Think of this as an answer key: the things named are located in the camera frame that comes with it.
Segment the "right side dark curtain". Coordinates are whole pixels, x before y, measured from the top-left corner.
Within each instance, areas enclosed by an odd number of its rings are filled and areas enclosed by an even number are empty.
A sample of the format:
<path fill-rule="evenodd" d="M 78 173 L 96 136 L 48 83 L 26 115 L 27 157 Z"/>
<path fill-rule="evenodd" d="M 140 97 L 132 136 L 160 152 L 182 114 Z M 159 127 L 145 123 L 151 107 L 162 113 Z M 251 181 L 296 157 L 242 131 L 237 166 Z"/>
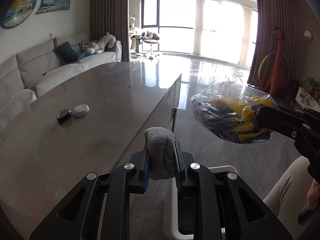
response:
<path fill-rule="evenodd" d="M 273 32 L 277 29 L 284 33 L 282 53 L 288 60 L 288 64 L 283 63 L 281 69 L 286 74 L 291 71 L 296 42 L 294 0 L 257 0 L 257 11 L 257 40 L 247 83 L 254 87 L 262 87 L 258 79 L 261 78 L 261 81 L 265 82 L 270 69 L 264 66 L 261 74 L 258 74 L 259 65 L 268 53 L 276 50 L 277 39 Z"/>

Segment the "right teal wall panel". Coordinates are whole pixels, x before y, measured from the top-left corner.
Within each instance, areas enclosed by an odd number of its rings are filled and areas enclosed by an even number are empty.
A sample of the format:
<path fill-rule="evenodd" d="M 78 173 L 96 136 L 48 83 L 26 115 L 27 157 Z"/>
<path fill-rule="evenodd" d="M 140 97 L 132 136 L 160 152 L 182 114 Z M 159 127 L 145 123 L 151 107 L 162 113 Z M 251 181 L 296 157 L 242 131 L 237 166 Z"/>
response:
<path fill-rule="evenodd" d="M 36 14 L 70 9 L 71 0 L 42 0 Z"/>

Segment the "bag of yellow blue items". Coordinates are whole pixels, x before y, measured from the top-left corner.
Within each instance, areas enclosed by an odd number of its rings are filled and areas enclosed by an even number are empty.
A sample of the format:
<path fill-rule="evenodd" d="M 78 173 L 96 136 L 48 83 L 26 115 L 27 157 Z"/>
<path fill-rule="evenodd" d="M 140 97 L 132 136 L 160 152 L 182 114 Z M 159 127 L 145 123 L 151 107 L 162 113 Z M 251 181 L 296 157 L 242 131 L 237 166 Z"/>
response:
<path fill-rule="evenodd" d="M 190 98 L 195 119 L 215 136 L 237 144 L 271 139 L 272 130 L 257 120 L 263 107 L 277 109 L 272 96 L 235 81 L 213 81 Z"/>

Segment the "orange dinosaur toy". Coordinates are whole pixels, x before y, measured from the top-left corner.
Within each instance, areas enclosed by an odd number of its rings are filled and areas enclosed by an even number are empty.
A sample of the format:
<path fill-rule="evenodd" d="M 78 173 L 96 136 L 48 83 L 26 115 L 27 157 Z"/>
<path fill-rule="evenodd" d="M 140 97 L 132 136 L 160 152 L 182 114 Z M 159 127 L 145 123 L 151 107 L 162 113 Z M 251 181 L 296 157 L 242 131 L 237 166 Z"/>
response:
<path fill-rule="evenodd" d="M 284 74 L 281 68 L 282 59 L 284 59 L 284 62 L 289 66 L 289 60 L 283 54 L 284 41 L 286 38 L 283 28 L 277 26 L 272 36 L 277 40 L 276 50 L 267 54 L 259 64 L 259 85 L 263 91 L 271 96 L 282 98 L 286 105 L 292 107 L 300 87 L 300 82 L 296 79 L 290 79 L 288 74 Z M 269 71 L 269 76 L 266 81 L 263 81 L 263 66 L 272 55 L 274 55 L 274 59 L 271 70 Z"/>

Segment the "black white patterned pillow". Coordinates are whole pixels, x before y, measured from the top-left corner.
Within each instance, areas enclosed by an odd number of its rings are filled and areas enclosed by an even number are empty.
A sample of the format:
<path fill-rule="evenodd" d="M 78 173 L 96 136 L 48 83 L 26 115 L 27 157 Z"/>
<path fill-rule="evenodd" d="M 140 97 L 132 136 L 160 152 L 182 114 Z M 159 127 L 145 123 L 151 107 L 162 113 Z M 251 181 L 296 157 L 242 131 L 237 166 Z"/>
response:
<path fill-rule="evenodd" d="M 98 41 L 85 41 L 85 42 L 80 42 L 79 47 L 82 53 L 86 51 L 87 48 L 91 47 L 92 45 L 96 44 Z"/>

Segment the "teal throw pillow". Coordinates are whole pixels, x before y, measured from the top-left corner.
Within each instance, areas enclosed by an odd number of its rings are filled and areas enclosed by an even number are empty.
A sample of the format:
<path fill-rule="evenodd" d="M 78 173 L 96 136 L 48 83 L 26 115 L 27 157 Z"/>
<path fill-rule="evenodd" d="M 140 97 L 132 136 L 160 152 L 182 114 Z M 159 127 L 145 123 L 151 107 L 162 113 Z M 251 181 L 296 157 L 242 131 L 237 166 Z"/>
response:
<path fill-rule="evenodd" d="M 89 55 L 86 53 L 77 53 L 69 44 L 69 42 L 65 42 L 58 47 L 55 48 L 58 55 L 65 61 L 66 63 L 77 62 L 81 59 L 88 57 Z"/>

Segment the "black tape roll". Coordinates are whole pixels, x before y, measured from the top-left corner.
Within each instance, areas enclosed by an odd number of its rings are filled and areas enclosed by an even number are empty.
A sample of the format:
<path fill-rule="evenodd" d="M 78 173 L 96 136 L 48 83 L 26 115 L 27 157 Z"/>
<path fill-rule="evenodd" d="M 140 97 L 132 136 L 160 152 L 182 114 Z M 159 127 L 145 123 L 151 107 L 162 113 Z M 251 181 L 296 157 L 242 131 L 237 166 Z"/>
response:
<path fill-rule="evenodd" d="M 68 109 L 64 109 L 57 114 L 56 119 L 59 124 L 63 124 L 64 122 L 68 121 L 71 117 L 71 111 Z"/>

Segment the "potted green plant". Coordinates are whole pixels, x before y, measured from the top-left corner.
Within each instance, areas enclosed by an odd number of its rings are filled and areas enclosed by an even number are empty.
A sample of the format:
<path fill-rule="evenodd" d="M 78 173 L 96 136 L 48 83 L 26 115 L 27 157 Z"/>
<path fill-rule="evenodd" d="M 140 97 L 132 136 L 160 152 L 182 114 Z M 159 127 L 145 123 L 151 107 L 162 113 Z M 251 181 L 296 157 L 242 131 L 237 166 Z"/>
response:
<path fill-rule="evenodd" d="M 296 100 L 302 107 L 319 112 L 319 81 L 313 77 L 307 77 L 304 87 L 299 87 Z"/>

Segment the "grey sock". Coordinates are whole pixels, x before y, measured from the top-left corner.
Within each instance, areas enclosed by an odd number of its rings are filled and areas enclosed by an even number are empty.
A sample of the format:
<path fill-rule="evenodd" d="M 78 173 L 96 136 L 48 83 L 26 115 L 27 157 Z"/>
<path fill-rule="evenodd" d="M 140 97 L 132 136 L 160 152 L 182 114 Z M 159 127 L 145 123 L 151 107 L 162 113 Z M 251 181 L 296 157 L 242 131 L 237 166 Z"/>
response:
<path fill-rule="evenodd" d="M 175 135 L 164 127 L 150 127 L 144 131 L 149 154 L 149 172 L 152 180 L 175 176 Z"/>

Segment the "round landscape wall art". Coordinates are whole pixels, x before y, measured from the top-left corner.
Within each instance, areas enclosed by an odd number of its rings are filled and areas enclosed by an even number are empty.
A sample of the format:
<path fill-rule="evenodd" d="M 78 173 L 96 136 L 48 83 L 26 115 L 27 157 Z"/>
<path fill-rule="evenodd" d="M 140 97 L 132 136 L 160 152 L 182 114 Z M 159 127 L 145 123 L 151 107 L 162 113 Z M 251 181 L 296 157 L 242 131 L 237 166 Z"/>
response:
<path fill-rule="evenodd" d="M 33 12 L 36 1 L 37 0 L 15 0 L 1 22 L 1 25 L 8 29 L 20 25 Z"/>

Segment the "grey sectional sofa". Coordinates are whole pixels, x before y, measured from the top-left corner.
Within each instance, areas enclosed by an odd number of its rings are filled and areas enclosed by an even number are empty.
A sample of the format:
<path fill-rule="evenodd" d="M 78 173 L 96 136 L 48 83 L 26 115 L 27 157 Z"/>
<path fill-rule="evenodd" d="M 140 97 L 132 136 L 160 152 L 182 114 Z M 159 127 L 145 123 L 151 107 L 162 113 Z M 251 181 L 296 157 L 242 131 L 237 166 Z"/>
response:
<path fill-rule="evenodd" d="M 79 43 L 85 41 L 90 41 L 88 33 L 56 37 L 12 55 L 1 64 L 1 129 L 33 101 L 61 83 L 102 64 L 121 61 L 122 45 L 117 40 L 103 53 L 71 63 L 63 61 L 55 50 L 69 42 L 81 53 Z"/>

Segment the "grey brown curtain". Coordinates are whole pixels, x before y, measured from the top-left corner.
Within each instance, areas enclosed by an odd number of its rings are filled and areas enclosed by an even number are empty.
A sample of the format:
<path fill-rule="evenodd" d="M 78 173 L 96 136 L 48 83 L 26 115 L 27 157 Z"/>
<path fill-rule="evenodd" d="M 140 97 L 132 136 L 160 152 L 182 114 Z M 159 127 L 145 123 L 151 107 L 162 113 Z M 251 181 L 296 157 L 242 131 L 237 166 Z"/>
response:
<path fill-rule="evenodd" d="M 129 62 L 129 0 L 90 0 L 89 33 L 93 40 L 114 35 L 122 45 L 121 60 Z"/>

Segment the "white plush toy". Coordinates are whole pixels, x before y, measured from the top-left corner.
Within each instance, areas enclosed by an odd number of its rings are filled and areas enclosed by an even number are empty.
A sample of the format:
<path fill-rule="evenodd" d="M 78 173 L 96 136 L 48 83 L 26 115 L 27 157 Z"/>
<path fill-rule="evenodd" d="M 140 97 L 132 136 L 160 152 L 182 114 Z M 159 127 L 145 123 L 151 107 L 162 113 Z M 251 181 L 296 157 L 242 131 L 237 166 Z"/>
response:
<path fill-rule="evenodd" d="M 116 42 L 116 37 L 107 33 L 104 37 L 102 37 L 97 43 L 93 43 L 90 46 L 87 46 L 85 49 L 85 54 L 87 55 L 95 55 L 100 54 L 105 51 L 105 48 L 112 48 Z"/>

